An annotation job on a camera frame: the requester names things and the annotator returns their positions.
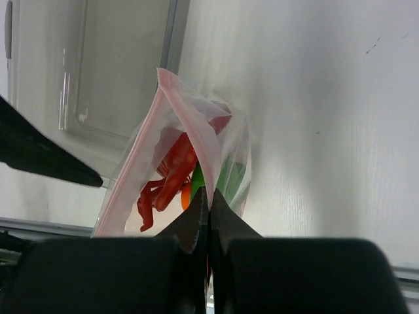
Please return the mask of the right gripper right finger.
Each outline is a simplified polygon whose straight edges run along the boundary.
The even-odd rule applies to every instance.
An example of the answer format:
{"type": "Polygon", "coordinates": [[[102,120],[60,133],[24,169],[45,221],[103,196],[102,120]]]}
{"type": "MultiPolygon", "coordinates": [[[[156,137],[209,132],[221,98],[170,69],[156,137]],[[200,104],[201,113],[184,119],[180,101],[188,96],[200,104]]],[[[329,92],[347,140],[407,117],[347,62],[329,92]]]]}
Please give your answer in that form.
{"type": "Polygon", "coordinates": [[[263,237],[216,192],[210,214],[216,313],[407,313],[392,268],[357,238],[263,237]]]}

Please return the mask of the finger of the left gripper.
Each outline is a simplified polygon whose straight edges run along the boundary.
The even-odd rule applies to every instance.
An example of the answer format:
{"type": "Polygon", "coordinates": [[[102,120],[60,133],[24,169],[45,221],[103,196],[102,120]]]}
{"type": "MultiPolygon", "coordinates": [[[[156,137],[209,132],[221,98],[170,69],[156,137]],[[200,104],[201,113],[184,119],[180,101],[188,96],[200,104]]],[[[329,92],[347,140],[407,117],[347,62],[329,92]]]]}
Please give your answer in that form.
{"type": "Polygon", "coordinates": [[[100,174],[51,141],[1,98],[1,162],[9,167],[85,186],[101,187],[100,174]]]}

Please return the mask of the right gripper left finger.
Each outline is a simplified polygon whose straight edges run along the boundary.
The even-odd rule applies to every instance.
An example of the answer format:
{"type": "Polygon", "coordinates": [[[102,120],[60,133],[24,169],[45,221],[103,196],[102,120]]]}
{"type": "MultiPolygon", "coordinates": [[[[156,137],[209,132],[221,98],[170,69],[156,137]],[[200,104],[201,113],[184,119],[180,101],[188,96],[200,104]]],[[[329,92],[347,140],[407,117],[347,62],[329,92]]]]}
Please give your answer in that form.
{"type": "Polygon", "coordinates": [[[153,237],[33,244],[6,285],[7,313],[205,313],[206,191],[153,237]]]}

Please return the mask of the green bell pepper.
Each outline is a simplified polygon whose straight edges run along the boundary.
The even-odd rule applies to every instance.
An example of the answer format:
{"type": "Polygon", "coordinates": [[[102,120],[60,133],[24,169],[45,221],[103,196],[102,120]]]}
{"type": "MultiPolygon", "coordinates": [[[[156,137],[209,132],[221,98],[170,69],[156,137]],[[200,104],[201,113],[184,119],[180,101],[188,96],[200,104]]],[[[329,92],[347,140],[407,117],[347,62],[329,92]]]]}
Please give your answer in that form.
{"type": "MultiPolygon", "coordinates": [[[[221,172],[216,184],[227,202],[231,202],[236,196],[238,189],[246,173],[246,165],[240,162],[231,162],[226,159],[221,167],[221,172]]],[[[192,201],[196,191],[205,187],[204,176],[200,164],[197,162],[191,177],[191,193],[189,201],[192,201]]]]}

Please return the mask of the red toy lobster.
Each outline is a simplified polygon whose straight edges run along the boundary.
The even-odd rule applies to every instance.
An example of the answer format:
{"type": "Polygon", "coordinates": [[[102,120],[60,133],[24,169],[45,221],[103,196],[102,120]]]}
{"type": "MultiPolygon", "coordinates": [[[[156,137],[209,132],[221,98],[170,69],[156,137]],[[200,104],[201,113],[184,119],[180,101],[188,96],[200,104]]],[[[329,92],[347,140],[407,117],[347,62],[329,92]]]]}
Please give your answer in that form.
{"type": "Polygon", "coordinates": [[[176,194],[191,181],[190,173],[198,158],[186,132],[182,131],[158,165],[156,172],[162,177],[149,181],[140,192],[137,210],[143,219],[140,228],[144,232],[153,226],[153,209],[164,211],[176,194]]]}

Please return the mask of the clear zip top bag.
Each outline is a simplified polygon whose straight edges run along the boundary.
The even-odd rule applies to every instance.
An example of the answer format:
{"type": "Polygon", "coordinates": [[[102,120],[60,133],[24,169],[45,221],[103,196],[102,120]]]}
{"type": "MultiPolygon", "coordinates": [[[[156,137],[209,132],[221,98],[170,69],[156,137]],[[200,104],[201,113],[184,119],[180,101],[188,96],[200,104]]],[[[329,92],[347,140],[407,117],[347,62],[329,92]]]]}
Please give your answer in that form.
{"type": "Polygon", "coordinates": [[[109,183],[93,234],[155,234],[165,212],[186,210],[199,189],[212,204],[220,192],[242,215],[251,184],[251,143],[246,115],[212,101],[167,69],[144,121],[131,137],[109,183]]]}

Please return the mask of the orange fruit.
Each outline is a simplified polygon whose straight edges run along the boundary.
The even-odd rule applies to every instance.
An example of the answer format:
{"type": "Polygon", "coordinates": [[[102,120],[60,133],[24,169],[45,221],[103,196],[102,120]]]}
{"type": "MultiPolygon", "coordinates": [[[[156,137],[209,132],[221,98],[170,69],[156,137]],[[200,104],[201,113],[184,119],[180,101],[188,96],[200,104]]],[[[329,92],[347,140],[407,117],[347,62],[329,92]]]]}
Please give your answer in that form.
{"type": "Polygon", "coordinates": [[[185,211],[191,202],[191,182],[187,183],[181,191],[181,206],[185,211]]]}

